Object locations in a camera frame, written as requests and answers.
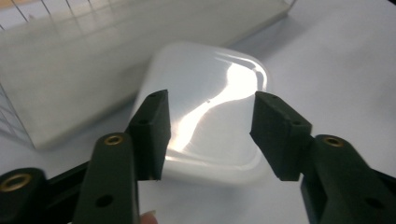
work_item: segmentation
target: brass insert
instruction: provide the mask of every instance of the brass insert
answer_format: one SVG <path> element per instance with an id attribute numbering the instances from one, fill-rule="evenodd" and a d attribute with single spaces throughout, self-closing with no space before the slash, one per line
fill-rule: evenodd
<path id="1" fill-rule="evenodd" d="M 341 139 L 334 138 L 334 137 L 325 137 L 323 139 L 323 142 L 327 143 L 328 145 L 332 147 L 343 147 L 344 142 Z"/>
<path id="2" fill-rule="evenodd" d="M 111 135 L 105 140 L 105 144 L 108 146 L 115 146 L 118 145 L 123 141 L 122 136 L 120 135 Z"/>
<path id="3" fill-rule="evenodd" d="M 32 179 L 31 175 L 28 174 L 17 174 L 9 177 L 0 185 L 0 191 L 10 192 L 16 189 L 21 189 L 27 185 Z"/>

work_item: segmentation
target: screw hole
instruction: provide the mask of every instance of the screw hole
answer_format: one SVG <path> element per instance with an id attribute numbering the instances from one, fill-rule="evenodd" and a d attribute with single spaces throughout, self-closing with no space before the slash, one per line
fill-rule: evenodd
<path id="1" fill-rule="evenodd" d="M 96 207 L 107 207 L 111 203 L 113 203 L 113 196 L 111 195 L 104 195 L 96 200 Z"/>
<path id="2" fill-rule="evenodd" d="M 339 140 L 337 138 L 333 138 L 333 137 L 325 137 L 323 139 L 323 141 L 332 147 L 343 147 L 344 146 L 344 143 L 341 140 Z"/>
<path id="3" fill-rule="evenodd" d="M 139 124 L 148 124 L 149 121 L 147 119 L 141 119 L 139 120 Z"/>
<path id="4" fill-rule="evenodd" d="M 375 209 L 384 209 L 385 206 L 379 200 L 374 198 L 366 198 L 365 201 Z"/>
<path id="5" fill-rule="evenodd" d="M 106 144 L 106 145 L 109 145 L 109 146 L 114 146 L 114 145 L 117 145 L 117 144 L 121 143 L 122 140 L 123 140 L 123 139 L 122 139 L 121 136 L 119 136 L 119 135 L 112 135 L 112 136 L 109 136 L 109 137 L 105 140 L 105 144 Z"/>

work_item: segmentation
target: white plastic container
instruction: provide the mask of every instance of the white plastic container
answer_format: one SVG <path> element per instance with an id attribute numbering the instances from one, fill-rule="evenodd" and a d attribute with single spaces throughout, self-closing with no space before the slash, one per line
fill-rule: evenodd
<path id="1" fill-rule="evenodd" d="M 164 174 L 216 185 L 262 178 L 267 161 L 249 132 L 254 93 L 267 85 L 258 60 L 229 49 L 180 42 L 155 54 L 136 104 L 151 92 L 169 92 Z"/>

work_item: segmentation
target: white table surface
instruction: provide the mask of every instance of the white table surface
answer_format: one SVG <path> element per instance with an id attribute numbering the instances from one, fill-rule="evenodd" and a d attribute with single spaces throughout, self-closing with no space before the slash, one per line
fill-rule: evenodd
<path id="1" fill-rule="evenodd" d="M 396 176 L 396 6 L 386 0 L 298 0 L 281 22 L 235 43 L 258 58 L 277 94 L 314 126 L 348 140 L 368 162 Z M 33 166 L 48 177 L 88 160 L 95 139 L 126 126 L 132 104 L 37 152 L 2 143 L 0 173 Z M 161 224 L 308 223 L 300 183 L 271 173 L 251 186 L 193 185 L 166 176 L 140 187 L 140 211 Z"/>

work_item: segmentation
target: black plastic mount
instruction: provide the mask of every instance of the black plastic mount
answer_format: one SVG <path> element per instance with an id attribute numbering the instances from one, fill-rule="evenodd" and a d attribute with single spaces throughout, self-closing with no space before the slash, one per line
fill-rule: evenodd
<path id="1" fill-rule="evenodd" d="M 154 92 L 89 162 L 50 180 L 36 168 L 1 175 L 0 224 L 139 224 L 137 180 L 161 179 L 170 134 L 168 93 Z"/>
<path id="2" fill-rule="evenodd" d="M 297 181 L 304 174 L 310 223 L 396 223 L 395 179 L 372 170 L 346 140 L 313 138 L 310 131 L 279 97 L 256 92 L 250 135 L 278 178 Z"/>

